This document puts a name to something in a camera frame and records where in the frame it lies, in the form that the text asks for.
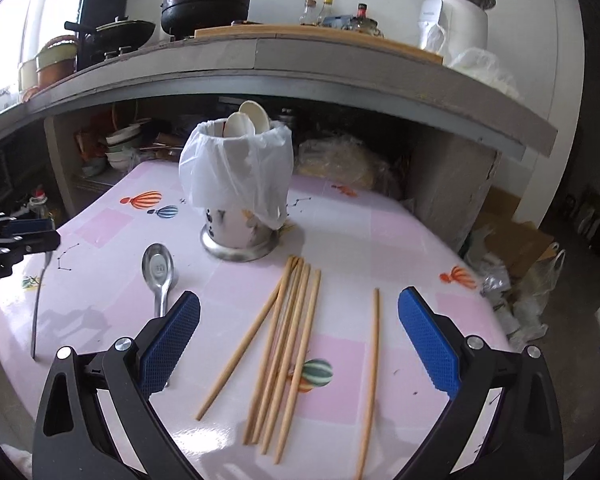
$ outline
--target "cardboard box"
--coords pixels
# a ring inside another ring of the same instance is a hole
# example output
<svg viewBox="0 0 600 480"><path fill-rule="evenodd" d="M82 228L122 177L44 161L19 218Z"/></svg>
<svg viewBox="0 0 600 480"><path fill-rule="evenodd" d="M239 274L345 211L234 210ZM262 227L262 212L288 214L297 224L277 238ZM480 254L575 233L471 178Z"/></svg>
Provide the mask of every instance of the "cardboard box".
<svg viewBox="0 0 600 480"><path fill-rule="evenodd" d="M554 237L529 222L518 224L511 220L518 202L515 195L492 187L473 227L476 230L490 226L492 232L484 239L486 248L504 262L512 278L522 278L554 241Z"/></svg>

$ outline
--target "table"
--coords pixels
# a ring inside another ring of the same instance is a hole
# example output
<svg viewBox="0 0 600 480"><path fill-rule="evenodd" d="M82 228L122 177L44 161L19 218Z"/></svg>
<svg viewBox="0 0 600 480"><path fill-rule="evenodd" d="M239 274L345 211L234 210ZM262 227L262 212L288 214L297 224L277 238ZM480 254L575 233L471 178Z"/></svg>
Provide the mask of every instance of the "table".
<svg viewBox="0 0 600 480"><path fill-rule="evenodd" d="M129 200L149 191L160 193L159 202L146 196ZM169 208L170 214L158 214L165 206L176 206L177 213ZM186 203L177 165L151 161L62 226L62 243L40 292L36 362L29 356L30 325L35 278L44 256L26 257L12 276L0 280L0 361L29 413L37 413L59 347L71 345L78 353L104 350L121 336L135 336L154 314L141 257L155 242L170 249L179 273L170 302L192 290L200 297L202 314L170 387L153 394L150 402L208 479L352 478L365 410L375 287L382 300L381 351L367 478L392 479L448 401L432 386L398 320L397 297L403 288L416 286L430 307L449 316L463 334L478 334L492 348L509 349L490 304L477 289L441 279L440 274L450 274L462 261L394 200L294 176L280 246L247 264L207 254L198 238L203 223L203 211ZM256 447L242 445L268 320L203 420L194 417L289 254L322 270L307 359L327 361L332 375L327 385L299 394L282 463L273 465L272 451L263 456ZM474 460L496 408L491 402L496 394L490 392L456 467ZM141 469L108 392L99 397L123 459Z"/></svg>

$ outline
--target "white appliance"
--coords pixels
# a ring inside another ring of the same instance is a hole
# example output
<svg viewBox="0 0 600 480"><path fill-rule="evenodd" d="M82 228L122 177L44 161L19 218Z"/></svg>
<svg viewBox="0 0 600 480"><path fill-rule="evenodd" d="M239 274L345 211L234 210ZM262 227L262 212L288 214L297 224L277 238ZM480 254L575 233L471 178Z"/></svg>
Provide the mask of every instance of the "white appliance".
<svg viewBox="0 0 600 480"><path fill-rule="evenodd" d="M444 57L445 63L474 46L487 48L485 10L495 0L424 0L420 8L419 47Z"/></svg>

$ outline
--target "shelf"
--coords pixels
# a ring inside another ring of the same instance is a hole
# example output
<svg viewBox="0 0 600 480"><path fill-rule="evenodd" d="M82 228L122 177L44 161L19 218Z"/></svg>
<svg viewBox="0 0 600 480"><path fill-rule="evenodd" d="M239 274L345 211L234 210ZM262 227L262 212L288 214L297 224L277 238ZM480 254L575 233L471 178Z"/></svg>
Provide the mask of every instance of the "shelf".
<svg viewBox="0 0 600 480"><path fill-rule="evenodd" d="M0 113L0 139L51 115L177 94L347 105L432 126L517 159L526 146L548 156L557 133L518 102L439 64L287 34L183 40L105 60Z"/></svg>
<svg viewBox="0 0 600 480"><path fill-rule="evenodd" d="M122 180L124 174L107 166L101 174L96 176L74 175L72 183L77 189L105 193Z"/></svg>

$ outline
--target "glass bottle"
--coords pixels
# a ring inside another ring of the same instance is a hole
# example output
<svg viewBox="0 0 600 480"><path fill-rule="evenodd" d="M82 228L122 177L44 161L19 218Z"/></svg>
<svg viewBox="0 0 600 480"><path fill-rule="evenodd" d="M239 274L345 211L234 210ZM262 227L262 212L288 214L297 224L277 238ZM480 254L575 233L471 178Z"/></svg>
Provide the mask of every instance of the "glass bottle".
<svg viewBox="0 0 600 480"><path fill-rule="evenodd" d="M317 25L322 25L322 22L325 18L328 18L333 13L333 0L324 0L322 4L322 10L320 14L318 14L318 18L316 19Z"/></svg>
<svg viewBox="0 0 600 480"><path fill-rule="evenodd" d="M351 19L344 29L384 38L380 29L378 29L378 22L366 16L366 4L358 4L358 14Z"/></svg>
<svg viewBox="0 0 600 480"><path fill-rule="evenodd" d="M304 13L300 16L300 25L316 25L315 0L304 1Z"/></svg>

